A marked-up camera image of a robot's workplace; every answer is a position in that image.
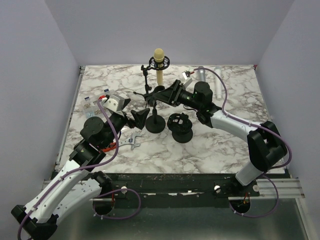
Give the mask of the black round-base clip stand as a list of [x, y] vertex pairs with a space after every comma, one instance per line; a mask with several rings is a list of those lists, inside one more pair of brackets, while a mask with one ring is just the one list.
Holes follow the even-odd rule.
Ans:
[[154, 88], [154, 91], [147, 94], [147, 97], [145, 98], [146, 102], [152, 106], [152, 116], [148, 117], [145, 122], [145, 127], [148, 132], [153, 134], [161, 133], [166, 126], [165, 119], [158, 115], [158, 111], [156, 109], [157, 102], [153, 98], [153, 94], [158, 93], [162, 90], [164, 90], [165, 87], [163, 85], [158, 85]]

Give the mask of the silver grey microphone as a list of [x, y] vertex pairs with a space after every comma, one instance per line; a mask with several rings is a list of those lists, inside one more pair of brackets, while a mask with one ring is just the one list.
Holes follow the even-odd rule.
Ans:
[[198, 68], [197, 75], [200, 82], [206, 82], [206, 71], [203, 66], [200, 66]]

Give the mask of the beige microphone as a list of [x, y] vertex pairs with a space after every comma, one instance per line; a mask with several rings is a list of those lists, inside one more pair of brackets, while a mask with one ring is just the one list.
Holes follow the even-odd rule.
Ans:
[[163, 67], [164, 60], [165, 60], [165, 54], [164, 54], [163, 49], [156, 48], [154, 50], [153, 58], [154, 58], [154, 66], [156, 68], [157, 85], [162, 86], [163, 85], [163, 71], [160, 70], [160, 68]]

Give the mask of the white microphone silver mesh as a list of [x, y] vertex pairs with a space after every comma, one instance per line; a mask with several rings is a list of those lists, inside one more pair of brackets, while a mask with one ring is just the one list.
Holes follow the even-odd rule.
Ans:
[[[221, 70], [220, 66], [216, 66], [214, 71], [219, 77], [221, 77], [222, 70]], [[216, 97], [217, 100], [221, 100], [222, 99], [222, 84], [221, 84], [221, 81], [217, 76], [214, 77], [214, 80], [215, 80], [215, 87], [214, 87], [215, 97]]]

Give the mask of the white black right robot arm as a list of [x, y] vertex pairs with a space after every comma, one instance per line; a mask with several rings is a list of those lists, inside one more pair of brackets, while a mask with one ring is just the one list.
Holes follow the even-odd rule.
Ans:
[[153, 93], [152, 97], [172, 107], [182, 104], [193, 108], [203, 125], [228, 132], [247, 143], [249, 162], [235, 174], [235, 180], [230, 183], [230, 191], [236, 196], [247, 192], [253, 180], [269, 171], [288, 153], [273, 122], [249, 122], [223, 112], [221, 107], [212, 102], [213, 92], [207, 82], [197, 82], [193, 92], [188, 92], [176, 80], [170, 87]]

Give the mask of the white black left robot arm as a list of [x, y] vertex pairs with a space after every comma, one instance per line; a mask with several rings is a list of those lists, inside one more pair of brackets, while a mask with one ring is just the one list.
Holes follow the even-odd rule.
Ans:
[[48, 240], [76, 208], [91, 198], [110, 194], [111, 179], [93, 169], [105, 165], [103, 150], [112, 142], [119, 143], [118, 134], [124, 126], [144, 128], [150, 109], [131, 110], [133, 118], [129, 118], [123, 109], [130, 101], [118, 95], [98, 99], [102, 114], [108, 109], [111, 116], [106, 115], [106, 121], [97, 116], [88, 118], [80, 132], [82, 140], [54, 179], [30, 202], [11, 210], [20, 224], [17, 239], [25, 231], [33, 240]]

